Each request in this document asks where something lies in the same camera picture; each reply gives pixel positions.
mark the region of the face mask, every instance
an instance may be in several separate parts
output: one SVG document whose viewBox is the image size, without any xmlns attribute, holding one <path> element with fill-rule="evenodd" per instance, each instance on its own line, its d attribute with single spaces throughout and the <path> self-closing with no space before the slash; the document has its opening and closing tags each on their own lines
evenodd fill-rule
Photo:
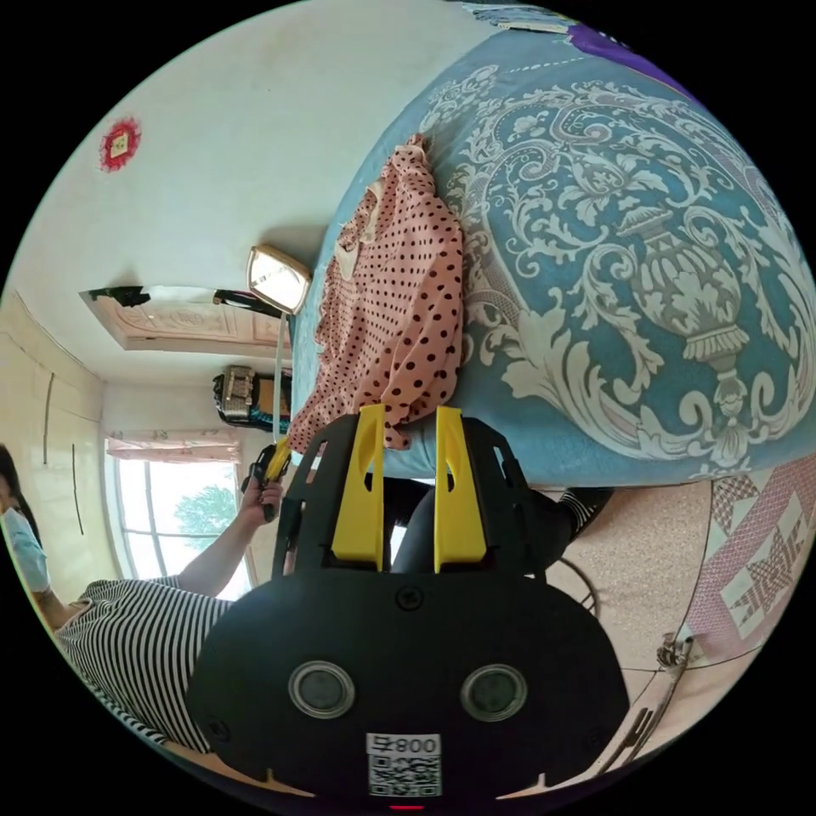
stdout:
<svg viewBox="0 0 816 816">
<path fill-rule="evenodd" d="M 3 514 L 3 525 L 23 581 L 31 592 L 45 592 L 51 586 L 46 555 L 28 520 L 9 509 Z"/>
</svg>

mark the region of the hand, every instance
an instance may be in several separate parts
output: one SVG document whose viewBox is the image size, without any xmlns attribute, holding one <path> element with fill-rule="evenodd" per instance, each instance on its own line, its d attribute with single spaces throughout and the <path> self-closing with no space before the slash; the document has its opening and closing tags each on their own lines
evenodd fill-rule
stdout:
<svg viewBox="0 0 816 816">
<path fill-rule="evenodd" d="M 241 506 L 238 508 L 238 518 L 243 519 L 254 527 L 262 527 L 268 524 L 264 515 L 264 507 L 271 505 L 275 508 L 275 515 L 281 508 L 283 498 L 283 487 L 280 482 L 269 482 L 261 490 L 258 480 L 253 476 L 246 486 L 246 493 L 241 499 Z"/>
</svg>

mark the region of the black and white striped shirt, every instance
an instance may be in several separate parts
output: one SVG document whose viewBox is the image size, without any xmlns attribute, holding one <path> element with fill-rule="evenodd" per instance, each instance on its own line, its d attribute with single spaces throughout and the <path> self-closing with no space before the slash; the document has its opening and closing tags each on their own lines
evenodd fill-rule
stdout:
<svg viewBox="0 0 816 816">
<path fill-rule="evenodd" d="M 176 576 L 96 581 L 88 606 L 55 636 L 97 698 L 157 744 L 208 753 L 184 697 L 207 634 L 231 602 L 179 589 Z"/>
</svg>

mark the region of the curtain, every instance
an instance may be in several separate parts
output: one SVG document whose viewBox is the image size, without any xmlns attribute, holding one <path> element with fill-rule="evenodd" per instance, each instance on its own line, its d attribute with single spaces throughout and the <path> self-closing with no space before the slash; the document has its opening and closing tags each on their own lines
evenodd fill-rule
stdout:
<svg viewBox="0 0 816 816">
<path fill-rule="evenodd" d="M 218 431 L 111 431 L 108 454 L 142 462 L 241 462 L 241 436 Z"/>
</svg>

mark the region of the blue bedspread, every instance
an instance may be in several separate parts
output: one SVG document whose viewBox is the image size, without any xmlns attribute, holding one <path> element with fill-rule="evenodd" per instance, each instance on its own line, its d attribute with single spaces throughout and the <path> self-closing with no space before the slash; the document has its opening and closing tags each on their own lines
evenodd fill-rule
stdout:
<svg viewBox="0 0 816 816">
<path fill-rule="evenodd" d="M 532 484 L 673 484 L 816 451 L 816 288 L 761 174 L 682 93 L 554 33 L 490 37 L 373 147 L 296 321 L 294 411 L 341 224 L 416 132 L 466 238 L 451 404 L 504 433 Z M 411 437 L 387 474 L 433 476 L 433 418 Z"/>
</svg>

